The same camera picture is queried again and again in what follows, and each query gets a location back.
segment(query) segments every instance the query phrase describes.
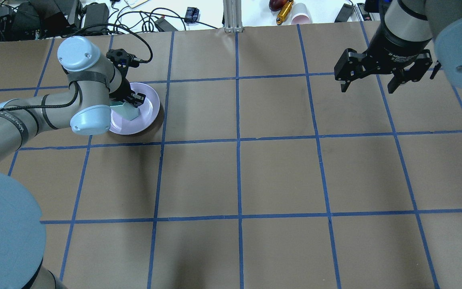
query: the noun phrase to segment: black cable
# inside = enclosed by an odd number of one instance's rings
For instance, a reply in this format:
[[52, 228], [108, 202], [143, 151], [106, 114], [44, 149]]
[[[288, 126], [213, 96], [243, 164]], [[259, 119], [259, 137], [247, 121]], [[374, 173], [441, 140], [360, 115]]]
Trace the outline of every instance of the black cable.
[[152, 18], [159, 19], [156, 16], [152, 16], [147, 14], [146, 12], [143, 11], [131, 11], [133, 13], [139, 13], [141, 20], [134, 24], [132, 27], [128, 27], [129, 29], [132, 29], [136, 27], [138, 24], [142, 23], [142, 31], [143, 33], [148, 33], [148, 32], [154, 32], [154, 21], [152, 21]]
[[49, 105], [49, 106], [42, 106], [42, 105], [41, 106], [13, 106], [11, 108], [1, 108], [0, 112], [3, 111], [3, 110], [6, 110], [8, 112], [13, 112], [15, 110], [32, 110], [32, 109], [36, 109], [36, 108], [39, 108], [39, 109], [42, 109], [42, 108], [66, 108], [68, 106], [71, 106], [76, 101], [78, 95], [81, 95], [79, 93], [81, 88], [79, 87], [79, 84], [77, 83], [77, 81], [74, 81], [74, 85], [75, 85], [74, 96], [66, 104], [53, 104], [53, 105]]
[[[179, 19], [184, 19], [180, 16], [172, 16], [172, 15], [165, 15], [165, 14], [160, 14], [160, 13], [151, 13], [151, 12], [145, 12], [145, 11], [129, 11], [129, 12], [126, 12], [122, 15], [119, 16], [119, 18], [123, 17], [124, 15], [127, 15], [127, 14], [132, 14], [132, 13], [147, 13], [147, 14], [151, 14], [151, 15], [158, 15], [158, 16], [163, 16], [163, 17], [170, 17], [170, 18], [179, 18]], [[196, 23], [199, 23], [199, 24], [203, 24], [203, 25], [206, 25], [208, 27], [211, 27], [213, 29], [218, 29], [217, 27], [215, 26], [211, 26], [210, 24], [206, 24], [204, 22], [199, 22], [199, 21], [195, 21]]]
[[199, 24], [203, 24], [203, 25], [206, 25], [206, 26], [208, 26], [208, 27], [211, 27], [211, 28], [213, 28], [213, 29], [218, 29], [217, 27], [215, 27], [215, 26], [211, 26], [210, 24], [206, 24], [206, 23], [203, 23], [203, 22], [199, 22], [199, 21], [194, 21], [194, 22], [195, 22], [195, 23], [199, 23]]
[[9, 6], [9, 5], [6, 5], [5, 2], [7, 2], [8, 0], [3, 0], [3, 2], [0, 3], [0, 7], [5, 5], [5, 6]]
[[168, 8], [157, 7], [157, 8], [154, 8], [151, 12], [149, 12], [149, 14], [152, 15], [152, 13], [154, 13], [154, 11], [156, 11], [156, 10], [166, 10], [166, 11], [171, 11], [172, 13], [174, 13], [178, 18], [180, 18], [181, 23], [183, 24], [183, 28], [186, 31], [186, 25], [185, 25], [185, 22], [183, 21], [184, 18], [182, 18], [178, 13], [175, 13], [174, 11], [172, 11], [171, 9], [168, 9]]
[[135, 36], [136, 38], [138, 38], [140, 41], [142, 41], [145, 46], [147, 46], [147, 48], [149, 49], [149, 53], [150, 53], [150, 57], [148, 60], [143, 60], [141, 63], [149, 63], [151, 62], [152, 60], [152, 48], [151, 46], [149, 45], [149, 43], [144, 40], [143, 38], [141, 38], [138, 34], [134, 33], [133, 31], [131, 31], [130, 29], [128, 29], [127, 27], [123, 27], [123, 25], [117, 25], [117, 24], [113, 24], [113, 23], [101, 23], [101, 24], [93, 24], [93, 25], [89, 25], [87, 27], [83, 27], [82, 29], [79, 29], [74, 35], [80, 35], [80, 36], [83, 36], [83, 33], [85, 31], [87, 31], [88, 29], [90, 28], [94, 28], [94, 27], [106, 27], [106, 26], [112, 26], [112, 27], [115, 27], [115, 28], [121, 28], [123, 29], [124, 31], [127, 31], [129, 32], [131, 35]]
[[117, 20], [119, 20], [119, 17], [121, 15], [122, 11], [124, 11], [124, 9], [126, 9], [126, 8], [131, 8], [131, 7], [129, 5], [127, 5], [127, 6], [124, 6], [121, 10], [119, 10], [119, 13], [117, 13], [117, 18], [115, 19], [115, 23], [117, 23]]
[[114, 11], [110, 14], [110, 16], [108, 16], [108, 19], [106, 20], [106, 22], [108, 22], [108, 20], [110, 20], [110, 18], [119, 11], [119, 9], [115, 8], [114, 5], [115, 5], [115, 1], [112, 1], [110, 7], [114, 9]]

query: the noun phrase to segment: grid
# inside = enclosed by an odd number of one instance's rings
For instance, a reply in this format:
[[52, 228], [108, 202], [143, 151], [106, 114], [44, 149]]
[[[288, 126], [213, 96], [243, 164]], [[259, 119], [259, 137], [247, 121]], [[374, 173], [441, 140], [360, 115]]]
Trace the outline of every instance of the grid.
[[[363, 36], [365, 37], [365, 42], [368, 44], [368, 38], [365, 31], [365, 27], [363, 23], [361, 23], [361, 29], [363, 31]], [[427, 135], [427, 134], [462, 134], [462, 130], [440, 130], [440, 131], [413, 131], [413, 132], [398, 132], [396, 131], [394, 121], [391, 116], [390, 107], [387, 102], [387, 98], [385, 92], [383, 90], [383, 86], [381, 84], [380, 77], [377, 76], [377, 82], [380, 88], [380, 93], [383, 97], [383, 104], [386, 109], [386, 113], [389, 119], [389, 123], [391, 126], [391, 132], [385, 133], [354, 133], [354, 134], [326, 134], [321, 135], [319, 134], [318, 124], [316, 120], [316, 113], [314, 110], [313, 104], [313, 94], [312, 94], [312, 86], [310, 84], [310, 77], [316, 75], [333, 75], [332, 72], [324, 72], [324, 73], [309, 73], [308, 72], [308, 62], [306, 60], [306, 51], [304, 49], [304, 40], [301, 33], [301, 28], [297, 25], [297, 32], [298, 38], [300, 41], [300, 49], [302, 52], [303, 62], [304, 62], [304, 73], [298, 74], [287, 74], [287, 75], [249, 75], [249, 76], [239, 76], [239, 44], [238, 44], [238, 33], [235, 34], [235, 57], [236, 57], [236, 75], [235, 77], [215, 77], [215, 78], [198, 78], [198, 79], [182, 79], [182, 80], [171, 80], [171, 72], [172, 72], [172, 54], [174, 50], [174, 33], [171, 34], [170, 37], [170, 48], [169, 48], [169, 63], [168, 63], [168, 73], [166, 80], [160, 81], [145, 81], [142, 83], [164, 83], [167, 87], [167, 93], [165, 97], [165, 104], [164, 104], [164, 117], [163, 117], [163, 131], [162, 137], [160, 142], [136, 142], [136, 143], [113, 143], [113, 144], [92, 144], [92, 136], [88, 138], [88, 143], [82, 146], [65, 146], [65, 147], [24, 147], [20, 148], [17, 152], [15, 152], [13, 156], [13, 160], [10, 165], [10, 169], [8, 175], [12, 174], [16, 159], [18, 158], [18, 154], [20, 151], [26, 150], [72, 150], [72, 149], [85, 149], [85, 158], [83, 163], [83, 168], [81, 172], [81, 176], [79, 178], [79, 185], [77, 189], [77, 195], [75, 198], [75, 206], [72, 212], [72, 218], [70, 220], [45, 220], [42, 221], [44, 224], [69, 224], [69, 233], [67, 237], [67, 242], [65, 246], [65, 253], [64, 258], [62, 261], [62, 268], [61, 272], [59, 273], [60, 279], [63, 278], [65, 267], [67, 263], [67, 257], [69, 255], [69, 247], [70, 241], [72, 237], [72, 232], [74, 226], [76, 224], [96, 224], [96, 223], [136, 223], [136, 222], [149, 222], [152, 223], [152, 239], [151, 239], [151, 247], [150, 247], [150, 259], [149, 259], [149, 269], [148, 269], [148, 281], [147, 281], [147, 288], [152, 287], [152, 278], [153, 278], [153, 267], [154, 267], [154, 252], [155, 252], [155, 245], [156, 245], [156, 229], [159, 222], [172, 222], [172, 221], [198, 221], [198, 220], [237, 220], [238, 221], [238, 238], [239, 238], [239, 275], [240, 275], [240, 288], [246, 287], [244, 282], [244, 249], [243, 249], [243, 230], [242, 230], [242, 221], [245, 219], [250, 218], [327, 218], [328, 219], [328, 230], [330, 235], [330, 246], [332, 250], [332, 260], [334, 264], [334, 271], [335, 271], [335, 278], [336, 284], [339, 289], [341, 289], [341, 279], [340, 279], [340, 267], [337, 257], [337, 248], [335, 245], [335, 234], [333, 228], [332, 218], [336, 216], [387, 216], [387, 215], [414, 215], [417, 220], [418, 229], [421, 236], [421, 241], [423, 244], [423, 248], [425, 250], [425, 255], [427, 258], [428, 266], [431, 272], [431, 277], [434, 283], [435, 288], [440, 288], [439, 280], [436, 276], [433, 261], [431, 259], [431, 254], [429, 252], [429, 248], [427, 245], [426, 234], [424, 232], [420, 215], [422, 214], [449, 214], [449, 213], [462, 213], [462, 209], [418, 209], [415, 196], [413, 194], [413, 189], [411, 185], [411, 180], [409, 179], [409, 173], [407, 172], [407, 167], [405, 164], [405, 159], [403, 156], [403, 152], [399, 143], [399, 136], [406, 136], [406, 135]], [[46, 57], [46, 62], [42, 69], [41, 77], [38, 81], [36, 87], [30, 88], [9, 88], [9, 89], [0, 89], [0, 92], [6, 91], [15, 91], [15, 90], [34, 90], [34, 96], [36, 96], [40, 90], [43, 89], [52, 89], [52, 88], [66, 88], [66, 86], [46, 86], [42, 87], [41, 82], [44, 76], [44, 72], [46, 71], [46, 66], [50, 59], [51, 51], [53, 49], [54, 40], [51, 41], [51, 45], [49, 47], [48, 55]], [[113, 36], [110, 38], [110, 48], [112, 47]], [[307, 90], [308, 90], [308, 104], [310, 105], [310, 111], [312, 116], [314, 134], [313, 135], [300, 135], [300, 136], [285, 136], [285, 137], [260, 137], [260, 138], [242, 138], [240, 136], [240, 80], [242, 79], [265, 79], [265, 78], [276, 78], [276, 77], [305, 77]], [[180, 140], [180, 141], [165, 141], [165, 132], [167, 128], [167, 115], [168, 115], [168, 102], [169, 102], [169, 90], [171, 83], [177, 82], [198, 82], [198, 81], [222, 81], [222, 80], [235, 80], [236, 84], [236, 138], [226, 138], [226, 139], [200, 139], [200, 140]], [[462, 109], [462, 99], [460, 94], [458, 93], [456, 88], [453, 88], [454, 93], [457, 97], [457, 101], [460, 104]], [[400, 157], [400, 162], [403, 167], [403, 173], [405, 176], [405, 181], [407, 183], [407, 188], [409, 190], [409, 195], [411, 198], [412, 210], [398, 210], [398, 211], [383, 211], [383, 212], [334, 212], [332, 211], [327, 183], [326, 183], [326, 170], [325, 164], [322, 157], [322, 150], [321, 150], [321, 139], [325, 138], [349, 138], [349, 137], [374, 137], [374, 136], [392, 136], [394, 138], [396, 148], [398, 150], [398, 155]], [[242, 213], [242, 191], [241, 191], [241, 144], [242, 142], [249, 142], [249, 141], [270, 141], [270, 140], [284, 140], [284, 139], [314, 139], [317, 145], [318, 151], [318, 161], [323, 185], [323, 193], [326, 205], [326, 212], [319, 212], [319, 213], [306, 213], [306, 214], [243, 214]], [[238, 206], [238, 214], [232, 215], [218, 215], [218, 216], [189, 216], [189, 217], [168, 217], [168, 218], [160, 218], [158, 216], [159, 210], [159, 203], [160, 203], [160, 185], [162, 181], [162, 166], [163, 166], [163, 158], [164, 158], [164, 150], [165, 145], [180, 145], [180, 144], [189, 144], [189, 143], [215, 143], [215, 142], [235, 142], [236, 143], [236, 162], [237, 162], [237, 206]], [[99, 219], [99, 220], [79, 220], [77, 219], [77, 207], [79, 204], [79, 198], [81, 196], [82, 187], [84, 176], [87, 168], [87, 163], [90, 157], [90, 149], [91, 148], [101, 148], [101, 147], [121, 147], [121, 146], [160, 146], [160, 160], [159, 160], [159, 168], [158, 168], [158, 179], [156, 183], [156, 200], [154, 203], [154, 217], [152, 218], [119, 218], [119, 219]]]

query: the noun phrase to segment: metal pole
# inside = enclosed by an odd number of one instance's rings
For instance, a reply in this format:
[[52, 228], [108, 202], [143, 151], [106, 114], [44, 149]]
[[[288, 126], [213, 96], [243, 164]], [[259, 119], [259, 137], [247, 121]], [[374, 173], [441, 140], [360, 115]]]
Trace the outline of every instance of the metal pole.
[[224, 0], [224, 31], [242, 32], [242, 0]]

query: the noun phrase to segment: yellow object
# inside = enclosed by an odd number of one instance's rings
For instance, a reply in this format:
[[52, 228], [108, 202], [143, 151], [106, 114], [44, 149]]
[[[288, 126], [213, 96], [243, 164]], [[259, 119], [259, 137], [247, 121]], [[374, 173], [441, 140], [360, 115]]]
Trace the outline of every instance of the yellow object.
[[277, 18], [276, 18], [277, 25], [281, 25], [283, 22], [286, 21], [286, 17], [288, 17], [288, 14], [290, 14], [293, 4], [294, 4], [294, 0], [288, 0], [288, 2], [284, 4], [283, 8], [281, 8], [281, 11], [279, 11], [279, 13], [277, 14]]

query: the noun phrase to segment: power adapter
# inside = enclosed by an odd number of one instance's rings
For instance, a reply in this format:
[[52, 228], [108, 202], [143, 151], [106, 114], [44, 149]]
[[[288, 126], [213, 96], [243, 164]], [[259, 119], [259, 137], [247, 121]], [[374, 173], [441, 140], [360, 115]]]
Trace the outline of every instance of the power adapter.
[[343, 4], [334, 22], [347, 22], [347, 20], [349, 20], [349, 17], [352, 15], [353, 12], [354, 6], [349, 4]]
[[178, 31], [172, 24], [165, 20], [165, 18], [158, 18], [158, 20], [154, 22], [154, 25], [160, 32]]
[[[87, 27], [93, 24], [108, 23], [108, 15], [110, 14], [110, 11], [108, 10], [108, 6], [106, 6], [106, 4], [89, 4], [85, 6], [84, 9], [86, 9], [86, 13], [83, 27]], [[108, 35], [107, 32], [101, 31], [104, 28], [104, 26], [92, 27], [87, 31], [90, 31], [92, 33], [91, 35]]]

